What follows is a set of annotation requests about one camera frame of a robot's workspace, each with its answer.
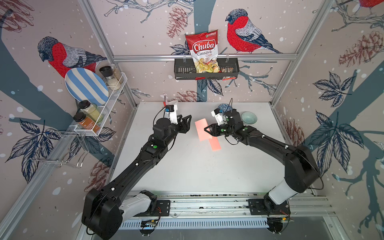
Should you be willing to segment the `pink square paper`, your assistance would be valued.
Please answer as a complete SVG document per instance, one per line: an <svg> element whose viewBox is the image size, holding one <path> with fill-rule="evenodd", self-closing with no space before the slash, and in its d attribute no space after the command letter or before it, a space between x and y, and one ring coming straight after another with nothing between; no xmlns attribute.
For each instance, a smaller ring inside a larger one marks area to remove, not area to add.
<svg viewBox="0 0 384 240"><path fill-rule="evenodd" d="M219 151L222 149L217 137L212 137L209 139L209 143L211 145L212 151Z"/></svg>
<svg viewBox="0 0 384 240"><path fill-rule="evenodd" d="M199 140L201 142L205 141L205 140L212 139L213 136L205 131L205 128L208 126L206 119L201 119L201 120L196 121L195 126L196 126Z"/></svg>

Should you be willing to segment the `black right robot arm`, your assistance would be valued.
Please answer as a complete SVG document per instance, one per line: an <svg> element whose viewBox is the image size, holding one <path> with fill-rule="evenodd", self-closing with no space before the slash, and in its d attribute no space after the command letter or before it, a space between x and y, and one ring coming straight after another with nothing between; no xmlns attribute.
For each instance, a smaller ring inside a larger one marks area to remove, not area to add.
<svg viewBox="0 0 384 240"><path fill-rule="evenodd" d="M281 205L296 194L305 192L321 178L316 161L305 146L292 146L275 140L242 120L228 117L224 124L211 124L204 131L213 137L232 136L239 143L254 147L278 160L285 167L284 179L265 196L273 205Z"/></svg>

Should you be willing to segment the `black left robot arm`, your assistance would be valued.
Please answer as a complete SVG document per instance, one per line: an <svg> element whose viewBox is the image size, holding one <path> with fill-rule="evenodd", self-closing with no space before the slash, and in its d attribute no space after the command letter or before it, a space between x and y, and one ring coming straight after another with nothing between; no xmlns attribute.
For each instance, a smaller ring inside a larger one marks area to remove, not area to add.
<svg viewBox="0 0 384 240"><path fill-rule="evenodd" d="M85 198L82 224L103 240L109 240L127 219L141 213L152 214L156 210L157 197L149 191L141 191L133 198L126 196L137 182L169 151L169 143L178 134L186 134L192 117L177 116L174 124L160 118L153 126L153 134L141 148L135 160L102 189L90 190Z"/></svg>

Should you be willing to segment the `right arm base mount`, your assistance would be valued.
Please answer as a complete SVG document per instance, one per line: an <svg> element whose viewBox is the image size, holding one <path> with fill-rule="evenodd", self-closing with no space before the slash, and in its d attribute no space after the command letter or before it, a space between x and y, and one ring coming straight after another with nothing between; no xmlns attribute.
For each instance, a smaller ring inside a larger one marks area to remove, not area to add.
<svg viewBox="0 0 384 240"><path fill-rule="evenodd" d="M257 196L257 198L248 199L247 208L250 210L252 216L261 215L290 215L291 210L289 202L286 200L282 204L275 204L268 194L265 196Z"/></svg>

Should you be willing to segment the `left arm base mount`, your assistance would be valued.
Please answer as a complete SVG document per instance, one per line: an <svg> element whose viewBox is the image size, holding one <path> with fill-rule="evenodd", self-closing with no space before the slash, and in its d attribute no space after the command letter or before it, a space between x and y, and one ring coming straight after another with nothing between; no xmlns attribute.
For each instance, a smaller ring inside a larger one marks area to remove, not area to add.
<svg viewBox="0 0 384 240"><path fill-rule="evenodd" d="M160 213L162 217L170 215L171 201L158 200L158 197L150 191L143 190L137 196L139 201L139 207L134 208L137 212L133 217L151 217Z"/></svg>

